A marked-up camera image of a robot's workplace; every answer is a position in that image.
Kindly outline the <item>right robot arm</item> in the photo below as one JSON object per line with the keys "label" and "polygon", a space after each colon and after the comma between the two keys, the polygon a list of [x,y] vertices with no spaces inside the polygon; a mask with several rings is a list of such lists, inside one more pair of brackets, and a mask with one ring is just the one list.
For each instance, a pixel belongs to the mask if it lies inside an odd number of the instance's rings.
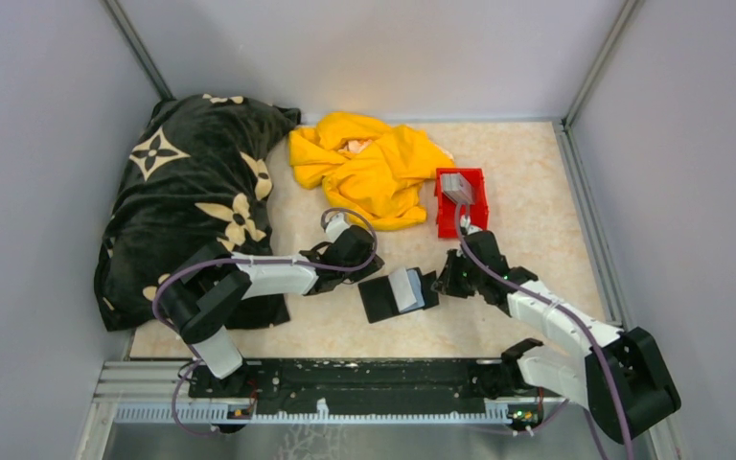
{"label": "right robot arm", "polygon": [[560,395],[586,409],[619,444],[681,408],[679,391],[648,331],[626,331],[576,309],[537,274],[509,265],[490,231],[467,235],[449,250],[433,288],[457,298],[479,295],[542,334],[501,355],[501,381],[514,395],[538,387]]}

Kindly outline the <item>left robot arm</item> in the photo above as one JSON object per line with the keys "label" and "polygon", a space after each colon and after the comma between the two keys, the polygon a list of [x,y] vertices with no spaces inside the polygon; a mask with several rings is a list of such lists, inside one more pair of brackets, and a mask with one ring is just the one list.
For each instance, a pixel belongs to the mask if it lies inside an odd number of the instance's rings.
{"label": "left robot arm", "polygon": [[257,298],[327,293],[381,268],[374,231],[335,223],[326,237],[313,250],[283,257],[227,254],[220,244],[208,244],[157,288],[152,313],[209,369],[217,390],[238,396],[249,372],[225,329],[234,312]]}

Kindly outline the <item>red plastic bin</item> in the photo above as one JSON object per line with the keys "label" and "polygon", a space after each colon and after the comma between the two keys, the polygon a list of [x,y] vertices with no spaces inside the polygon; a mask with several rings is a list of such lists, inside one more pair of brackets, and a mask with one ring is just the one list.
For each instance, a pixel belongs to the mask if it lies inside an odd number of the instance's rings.
{"label": "red plastic bin", "polygon": [[457,229],[454,221],[456,202],[445,193],[442,178],[449,174],[460,174],[471,190],[471,203],[465,205],[461,217],[467,217],[470,224],[481,230],[488,229],[489,205],[485,191],[485,177],[480,168],[438,168],[434,195],[437,203],[436,229],[439,239],[456,239]]}

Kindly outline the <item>yellow jacket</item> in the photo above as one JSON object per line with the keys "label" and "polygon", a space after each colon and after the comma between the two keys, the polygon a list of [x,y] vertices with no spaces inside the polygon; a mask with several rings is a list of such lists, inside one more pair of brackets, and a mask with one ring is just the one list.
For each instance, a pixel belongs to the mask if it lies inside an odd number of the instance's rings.
{"label": "yellow jacket", "polygon": [[331,206],[359,213],[380,231],[424,223],[424,183],[455,166],[424,131],[348,112],[294,129],[288,161],[300,186],[321,188]]}

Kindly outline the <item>black floral blanket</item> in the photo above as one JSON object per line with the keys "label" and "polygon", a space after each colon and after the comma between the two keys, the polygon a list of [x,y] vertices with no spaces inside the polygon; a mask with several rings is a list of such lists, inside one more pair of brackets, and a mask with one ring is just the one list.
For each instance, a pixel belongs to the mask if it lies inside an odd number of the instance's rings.
{"label": "black floral blanket", "polygon": [[159,286],[207,244],[271,253],[266,161],[301,119],[296,107],[244,96],[195,94],[154,107],[128,156],[95,269],[108,331],[151,321]]}

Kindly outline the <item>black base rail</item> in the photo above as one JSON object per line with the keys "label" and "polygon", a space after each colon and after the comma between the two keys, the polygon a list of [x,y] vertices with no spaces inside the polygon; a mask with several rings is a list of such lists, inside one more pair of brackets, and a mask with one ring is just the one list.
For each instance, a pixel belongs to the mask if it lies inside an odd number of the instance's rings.
{"label": "black base rail", "polygon": [[486,402],[542,394],[514,386],[498,358],[260,358],[225,379],[201,365],[188,382],[192,398],[242,398],[258,415],[311,414],[319,401],[333,415],[480,415]]}

